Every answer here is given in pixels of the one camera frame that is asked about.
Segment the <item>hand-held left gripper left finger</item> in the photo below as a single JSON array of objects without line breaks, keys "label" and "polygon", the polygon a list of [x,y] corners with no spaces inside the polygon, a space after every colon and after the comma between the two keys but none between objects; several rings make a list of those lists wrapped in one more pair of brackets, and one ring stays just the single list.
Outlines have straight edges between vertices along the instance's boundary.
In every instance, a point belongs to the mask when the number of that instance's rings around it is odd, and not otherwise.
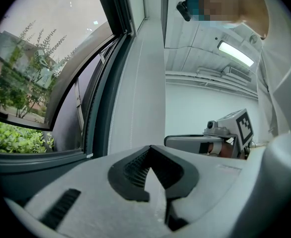
[{"label": "hand-held left gripper left finger", "polygon": [[24,207],[41,219],[67,189],[80,191],[78,199],[57,228],[69,238],[160,238],[167,226],[154,216],[148,202],[128,201],[109,184],[108,171],[139,148],[89,160],[44,187]]}]

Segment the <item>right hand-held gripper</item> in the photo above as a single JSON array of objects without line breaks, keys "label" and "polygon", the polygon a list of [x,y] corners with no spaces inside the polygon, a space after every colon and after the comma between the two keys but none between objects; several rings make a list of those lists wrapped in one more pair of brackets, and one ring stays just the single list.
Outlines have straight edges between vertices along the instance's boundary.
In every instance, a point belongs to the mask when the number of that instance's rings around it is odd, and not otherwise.
[{"label": "right hand-held gripper", "polygon": [[212,143],[222,144],[222,139],[233,138],[231,158],[240,158],[254,136],[254,130],[246,109],[230,113],[218,120],[208,121],[203,134],[169,135],[164,139],[164,146],[180,151],[207,154]]}]

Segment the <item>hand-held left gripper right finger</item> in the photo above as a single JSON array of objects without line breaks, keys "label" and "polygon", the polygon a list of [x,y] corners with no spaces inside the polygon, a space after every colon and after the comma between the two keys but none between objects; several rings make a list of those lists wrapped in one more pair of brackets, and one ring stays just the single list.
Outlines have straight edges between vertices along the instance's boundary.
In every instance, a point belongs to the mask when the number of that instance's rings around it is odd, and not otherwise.
[{"label": "hand-held left gripper right finger", "polygon": [[163,221],[151,217],[151,232],[232,232],[245,193],[234,195],[246,161],[150,147],[150,163],[165,189]]}]

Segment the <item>person's right hand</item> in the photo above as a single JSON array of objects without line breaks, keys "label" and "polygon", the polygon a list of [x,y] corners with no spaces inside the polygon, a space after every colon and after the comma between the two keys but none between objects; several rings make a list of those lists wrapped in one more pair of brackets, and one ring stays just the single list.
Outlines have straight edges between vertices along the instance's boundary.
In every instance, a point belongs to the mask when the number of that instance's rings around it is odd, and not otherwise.
[{"label": "person's right hand", "polygon": [[216,157],[231,158],[233,146],[227,142],[210,143],[208,146],[208,153]]}]

